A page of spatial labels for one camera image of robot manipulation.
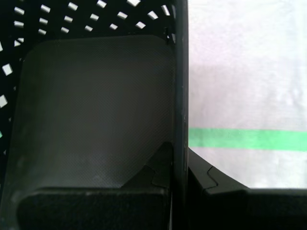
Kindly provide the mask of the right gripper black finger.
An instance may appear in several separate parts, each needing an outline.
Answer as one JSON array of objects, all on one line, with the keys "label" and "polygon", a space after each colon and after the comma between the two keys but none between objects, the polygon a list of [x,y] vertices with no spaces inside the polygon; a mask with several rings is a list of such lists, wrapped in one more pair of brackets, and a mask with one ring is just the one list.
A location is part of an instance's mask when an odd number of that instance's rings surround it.
[{"label": "right gripper black finger", "polygon": [[192,230],[305,230],[305,189],[251,189],[189,152]]},{"label": "right gripper black finger", "polygon": [[22,230],[166,230],[173,147],[163,143],[120,188],[44,188],[17,207]]}]

